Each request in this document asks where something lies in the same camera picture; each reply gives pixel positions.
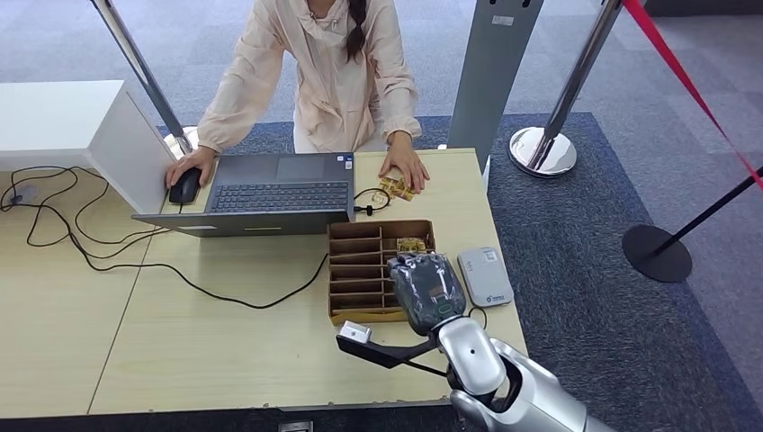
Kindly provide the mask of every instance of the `earphones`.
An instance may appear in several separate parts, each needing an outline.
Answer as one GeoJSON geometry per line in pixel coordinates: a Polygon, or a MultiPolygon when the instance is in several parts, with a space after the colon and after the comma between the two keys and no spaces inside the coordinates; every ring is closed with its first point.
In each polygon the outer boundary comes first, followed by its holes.
{"type": "Polygon", "coordinates": [[[359,193],[358,193],[358,194],[357,194],[357,195],[356,195],[356,196],[353,198],[353,200],[357,200],[357,199],[358,199],[358,197],[360,197],[360,196],[361,196],[361,195],[363,195],[363,194],[368,194],[369,192],[381,192],[382,194],[384,194],[384,196],[386,196],[386,197],[387,197],[387,202],[385,202],[385,203],[384,203],[384,205],[383,205],[382,207],[378,207],[378,208],[374,208],[374,207],[373,207],[372,205],[370,205],[370,204],[366,205],[365,207],[362,207],[362,206],[360,206],[360,205],[356,205],[356,206],[354,206],[354,207],[353,207],[353,210],[354,210],[356,213],[358,213],[358,212],[365,212],[365,214],[367,214],[367,215],[371,216],[371,215],[373,215],[373,213],[374,213],[374,212],[378,212],[379,210],[383,210],[383,209],[386,209],[386,208],[387,208],[387,207],[390,205],[390,201],[392,201],[392,197],[390,196],[390,193],[389,193],[389,192],[387,192],[387,191],[385,191],[384,189],[381,189],[380,187],[370,187],[370,188],[368,188],[368,189],[365,189],[365,190],[363,190],[363,191],[359,192],[359,193]]]}

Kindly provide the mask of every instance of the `woman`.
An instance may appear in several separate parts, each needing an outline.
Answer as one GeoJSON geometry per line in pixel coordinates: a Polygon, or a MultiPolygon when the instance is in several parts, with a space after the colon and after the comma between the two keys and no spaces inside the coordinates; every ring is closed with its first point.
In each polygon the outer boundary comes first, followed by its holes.
{"type": "Polygon", "coordinates": [[[297,153],[379,150],[379,176],[397,167],[418,193],[429,179],[411,141],[413,76],[403,59],[394,0],[257,0],[233,64],[199,123],[200,147],[166,173],[167,187],[190,167],[210,177],[214,157],[251,131],[273,97],[283,52],[297,60],[297,153]]]}

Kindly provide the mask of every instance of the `laptop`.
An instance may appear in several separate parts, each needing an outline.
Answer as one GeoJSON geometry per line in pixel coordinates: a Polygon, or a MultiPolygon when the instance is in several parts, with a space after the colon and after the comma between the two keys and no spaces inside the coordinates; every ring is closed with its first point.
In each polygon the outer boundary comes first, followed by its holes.
{"type": "Polygon", "coordinates": [[[132,218],[195,237],[325,234],[355,219],[352,153],[223,156],[204,213],[132,218]]]}

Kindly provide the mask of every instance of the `laptop keyboard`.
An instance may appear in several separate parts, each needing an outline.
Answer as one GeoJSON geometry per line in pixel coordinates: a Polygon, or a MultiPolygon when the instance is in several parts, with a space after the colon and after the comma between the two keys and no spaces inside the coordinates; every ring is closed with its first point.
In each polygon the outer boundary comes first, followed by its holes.
{"type": "Polygon", "coordinates": [[[211,212],[346,210],[348,187],[347,182],[216,186],[211,212]]]}

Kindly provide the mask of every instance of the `woman's left hand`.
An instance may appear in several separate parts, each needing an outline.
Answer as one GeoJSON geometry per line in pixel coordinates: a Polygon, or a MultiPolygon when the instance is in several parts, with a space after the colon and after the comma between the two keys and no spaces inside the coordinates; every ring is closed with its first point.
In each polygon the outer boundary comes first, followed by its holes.
{"type": "Polygon", "coordinates": [[[429,180],[429,173],[413,150],[410,135],[398,130],[393,133],[390,141],[390,149],[381,165],[379,177],[389,173],[392,167],[397,167],[403,173],[406,186],[414,193],[420,193],[424,190],[424,182],[429,180]]]}

